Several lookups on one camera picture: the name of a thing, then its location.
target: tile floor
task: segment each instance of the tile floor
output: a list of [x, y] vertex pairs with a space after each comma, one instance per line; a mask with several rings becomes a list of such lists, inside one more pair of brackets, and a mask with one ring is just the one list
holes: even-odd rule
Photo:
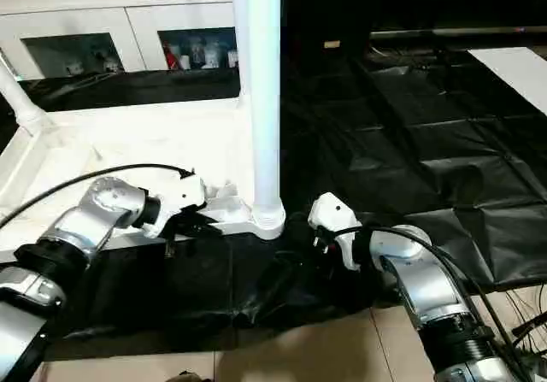
[[[509, 295], [525, 317], [538, 312], [538, 287]], [[489, 298], [506, 327], [521, 323], [505, 293]], [[543, 330], [534, 334], [539, 350], [547, 348], [546, 338]], [[33, 382], [164, 382], [186, 369], [216, 382], [432, 381], [421, 342], [404, 309], [395, 307], [303, 326], [230, 352], [51, 362], [38, 370]]]

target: white vertical pole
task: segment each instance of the white vertical pole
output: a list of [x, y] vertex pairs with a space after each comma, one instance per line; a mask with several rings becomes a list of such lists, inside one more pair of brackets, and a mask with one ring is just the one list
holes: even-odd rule
[[250, 49], [249, 49], [249, 19], [247, 0], [232, 0], [236, 21], [236, 38], [238, 43], [239, 83], [241, 95], [250, 93]]
[[255, 203], [258, 226], [281, 226], [279, 196], [279, 83], [281, 0], [247, 0]]
[[38, 134], [47, 121], [46, 113], [28, 98], [12, 73], [2, 63], [0, 63], [0, 92], [15, 111], [17, 124], [31, 135]]

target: black tarp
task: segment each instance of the black tarp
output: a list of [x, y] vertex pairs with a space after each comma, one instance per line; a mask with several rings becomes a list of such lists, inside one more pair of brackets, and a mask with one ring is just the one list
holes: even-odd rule
[[[186, 76], [26, 87], [49, 110], [238, 93], [232, 72]], [[225, 350], [384, 297], [368, 264], [348, 273], [312, 248], [306, 216], [325, 191], [365, 222], [420, 226], [486, 289], [545, 280], [547, 119], [470, 56], [284, 62], [281, 114], [283, 236], [195, 240], [169, 259], [160, 245], [102, 253], [49, 358]]]

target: white cabinet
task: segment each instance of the white cabinet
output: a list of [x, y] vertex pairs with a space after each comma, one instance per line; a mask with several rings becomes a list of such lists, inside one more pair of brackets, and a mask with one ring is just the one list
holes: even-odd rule
[[123, 8], [2, 15], [0, 49], [23, 79], [145, 70]]
[[192, 68], [206, 62], [204, 50], [216, 44], [220, 65], [236, 50], [232, 3], [197, 3], [127, 8], [148, 70], [167, 70], [166, 51], [189, 56]]
[[0, 0], [0, 50], [22, 79], [165, 70], [191, 45], [227, 65], [233, 26], [232, 0]]

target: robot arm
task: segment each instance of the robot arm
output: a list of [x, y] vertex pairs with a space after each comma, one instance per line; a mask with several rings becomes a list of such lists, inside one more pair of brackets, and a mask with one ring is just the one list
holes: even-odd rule
[[[319, 197], [308, 219], [315, 230], [336, 232], [356, 224], [353, 211], [332, 193]], [[415, 226], [396, 226], [419, 239], [431, 239]], [[344, 265], [354, 262], [355, 234], [335, 238]], [[421, 244], [393, 232], [372, 231], [369, 251], [376, 269], [395, 277], [403, 304], [420, 335], [437, 382], [514, 382], [518, 379], [496, 356], [493, 333], [482, 325], [458, 291], [455, 279]]]
[[154, 238], [173, 215], [205, 203], [198, 176], [180, 183], [181, 195], [168, 201], [121, 179], [97, 179], [35, 244], [15, 252], [17, 265], [0, 270], [0, 381], [32, 377], [51, 320], [115, 228], [135, 226]]

